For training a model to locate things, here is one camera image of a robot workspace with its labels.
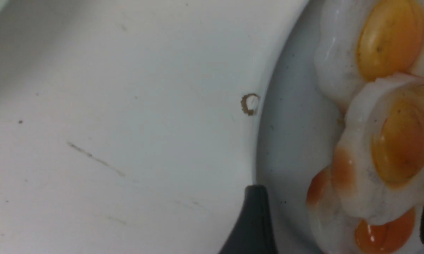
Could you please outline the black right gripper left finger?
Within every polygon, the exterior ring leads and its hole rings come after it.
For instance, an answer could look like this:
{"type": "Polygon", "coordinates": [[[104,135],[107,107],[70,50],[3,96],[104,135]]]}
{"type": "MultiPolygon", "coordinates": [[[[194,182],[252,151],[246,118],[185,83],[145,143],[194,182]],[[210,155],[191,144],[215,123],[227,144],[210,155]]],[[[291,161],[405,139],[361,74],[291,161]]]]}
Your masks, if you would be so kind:
{"type": "Polygon", "coordinates": [[[277,254],[267,188],[251,185],[239,217],[220,254],[277,254]]]}

